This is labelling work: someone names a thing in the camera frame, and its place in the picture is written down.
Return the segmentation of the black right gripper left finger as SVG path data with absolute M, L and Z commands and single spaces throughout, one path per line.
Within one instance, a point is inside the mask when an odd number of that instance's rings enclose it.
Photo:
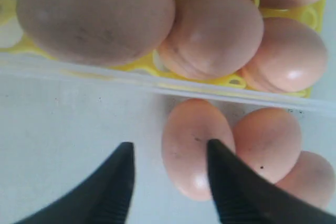
M 20 223 L 126 223 L 134 185 L 134 144 L 122 142 L 76 188 Z

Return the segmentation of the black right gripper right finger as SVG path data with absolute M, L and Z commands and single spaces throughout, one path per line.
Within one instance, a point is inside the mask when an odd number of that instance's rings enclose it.
M 207 175 L 220 223 L 335 223 L 257 175 L 220 140 L 207 142 Z

